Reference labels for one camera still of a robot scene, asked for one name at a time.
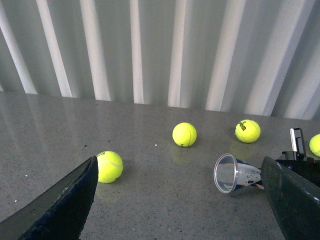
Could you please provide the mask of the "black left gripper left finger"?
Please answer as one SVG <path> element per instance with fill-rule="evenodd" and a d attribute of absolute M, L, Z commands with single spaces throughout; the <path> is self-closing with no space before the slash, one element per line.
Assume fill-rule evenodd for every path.
<path fill-rule="evenodd" d="M 78 240 L 98 183 L 96 156 L 0 224 L 2 240 Z"/>

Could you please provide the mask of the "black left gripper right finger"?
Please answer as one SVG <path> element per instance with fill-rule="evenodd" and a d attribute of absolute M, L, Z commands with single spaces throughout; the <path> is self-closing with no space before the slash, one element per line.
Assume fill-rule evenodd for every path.
<path fill-rule="evenodd" d="M 265 157 L 262 183 L 280 230 L 287 240 L 320 238 L 320 187 L 276 160 Z"/>

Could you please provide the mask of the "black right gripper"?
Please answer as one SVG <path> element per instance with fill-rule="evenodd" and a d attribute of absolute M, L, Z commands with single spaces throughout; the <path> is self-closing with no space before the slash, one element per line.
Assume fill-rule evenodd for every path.
<path fill-rule="evenodd" d="M 320 186 L 320 160 L 296 151 L 283 151 L 276 162 L 287 167 L 317 187 Z"/>

